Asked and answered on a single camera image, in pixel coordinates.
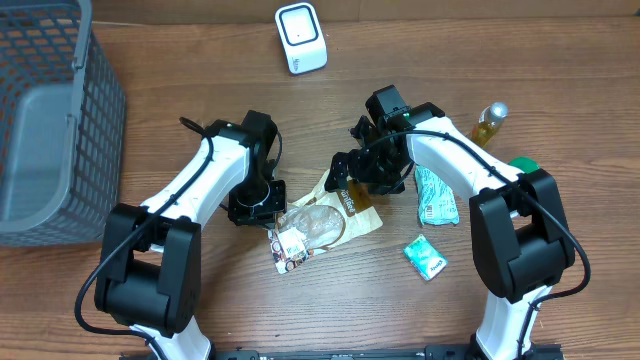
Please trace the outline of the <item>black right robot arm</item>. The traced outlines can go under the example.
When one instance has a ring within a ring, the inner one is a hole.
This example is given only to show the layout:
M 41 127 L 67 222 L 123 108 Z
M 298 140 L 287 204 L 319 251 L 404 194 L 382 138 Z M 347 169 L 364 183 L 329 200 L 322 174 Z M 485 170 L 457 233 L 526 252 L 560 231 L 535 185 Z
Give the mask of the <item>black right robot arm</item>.
M 360 146 L 334 155 L 326 191 L 344 190 L 354 180 L 372 193 L 396 193 L 403 189 L 400 172 L 409 164 L 431 170 L 468 202 L 473 260 L 488 289 L 484 318 L 466 358 L 561 358 L 559 347 L 530 340 L 542 301 L 575 262 L 553 177 L 495 159 L 431 103 L 368 103 L 367 109 L 351 131 Z

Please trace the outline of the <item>green white tissue cup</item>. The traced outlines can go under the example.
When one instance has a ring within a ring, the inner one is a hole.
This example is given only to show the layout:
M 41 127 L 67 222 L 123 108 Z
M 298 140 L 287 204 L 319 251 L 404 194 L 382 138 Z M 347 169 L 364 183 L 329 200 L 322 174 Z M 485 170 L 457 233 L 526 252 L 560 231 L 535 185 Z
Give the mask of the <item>green white tissue cup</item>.
M 509 162 L 509 165 L 518 168 L 523 173 L 533 173 L 540 168 L 539 164 L 529 157 L 516 157 Z

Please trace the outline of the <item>small printed snack bag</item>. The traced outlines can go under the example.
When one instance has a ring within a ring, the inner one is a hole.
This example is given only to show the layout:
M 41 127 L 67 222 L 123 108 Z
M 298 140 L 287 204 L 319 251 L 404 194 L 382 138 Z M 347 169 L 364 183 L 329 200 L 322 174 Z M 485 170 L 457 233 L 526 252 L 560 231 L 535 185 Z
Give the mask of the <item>small printed snack bag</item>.
M 307 237 L 296 228 L 290 228 L 282 233 L 269 230 L 268 236 L 275 267 L 279 274 L 294 270 L 314 255 L 314 250 L 306 246 Z

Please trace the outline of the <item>green Kleenex tissue pack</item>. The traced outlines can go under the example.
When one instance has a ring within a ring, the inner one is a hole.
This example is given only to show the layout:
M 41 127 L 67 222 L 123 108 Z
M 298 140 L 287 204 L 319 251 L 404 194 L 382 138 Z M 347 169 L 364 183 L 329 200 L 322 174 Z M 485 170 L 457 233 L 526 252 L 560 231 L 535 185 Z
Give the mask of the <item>green Kleenex tissue pack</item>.
M 415 270 L 426 281 L 437 277 L 448 265 L 448 260 L 428 241 L 419 235 L 408 244 L 403 253 Z

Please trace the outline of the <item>yellow bottle silver cap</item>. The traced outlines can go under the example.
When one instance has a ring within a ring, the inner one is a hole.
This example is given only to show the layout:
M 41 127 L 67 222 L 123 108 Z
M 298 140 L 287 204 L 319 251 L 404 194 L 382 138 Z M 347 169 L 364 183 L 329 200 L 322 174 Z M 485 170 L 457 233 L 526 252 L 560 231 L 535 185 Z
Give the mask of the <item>yellow bottle silver cap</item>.
M 503 102 L 494 102 L 486 107 L 471 131 L 471 141 L 484 148 L 497 134 L 508 115 L 508 106 Z

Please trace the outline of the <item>brown cookie pouch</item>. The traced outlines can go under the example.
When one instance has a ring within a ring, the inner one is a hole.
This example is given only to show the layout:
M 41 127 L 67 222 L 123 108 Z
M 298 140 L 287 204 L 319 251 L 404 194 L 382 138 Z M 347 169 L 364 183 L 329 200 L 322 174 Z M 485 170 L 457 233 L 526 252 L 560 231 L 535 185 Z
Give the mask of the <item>brown cookie pouch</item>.
M 349 178 L 347 189 L 325 189 L 326 170 L 310 193 L 289 204 L 278 219 L 278 239 L 300 240 L 306 250 L 329 251 L 377 230 L 383 222 L 366 188 Z

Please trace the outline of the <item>teal snack packet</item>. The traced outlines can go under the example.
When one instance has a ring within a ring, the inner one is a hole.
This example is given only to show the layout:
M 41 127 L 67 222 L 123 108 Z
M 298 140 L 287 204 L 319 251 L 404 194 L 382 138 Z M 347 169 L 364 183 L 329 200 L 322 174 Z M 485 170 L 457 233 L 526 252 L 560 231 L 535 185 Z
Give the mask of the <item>teal snack packet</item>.
M 452 189 L 434 172 L 423 166 L 416 168 L 415 180 L 421 224 L 457 225 L 460 218 Z

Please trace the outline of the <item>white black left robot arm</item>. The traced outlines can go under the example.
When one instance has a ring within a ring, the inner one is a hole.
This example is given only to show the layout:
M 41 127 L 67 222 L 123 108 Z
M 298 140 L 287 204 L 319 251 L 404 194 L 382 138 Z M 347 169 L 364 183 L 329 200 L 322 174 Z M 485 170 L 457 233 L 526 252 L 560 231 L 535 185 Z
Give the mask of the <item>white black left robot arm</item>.
M 268 155 L 281 136 L 270 115 L 253 110 L 239 124 L 180 121 L 201 137 L 196 155 L 155 196 L 111 210 L 87 284 L 96 308 L 120 324 L 118 334 L 144 339 L 153 358 L 213 359 L 195 318 L 202 230 L 220 208 L 237 226 L 274 227 L 286 187 Z

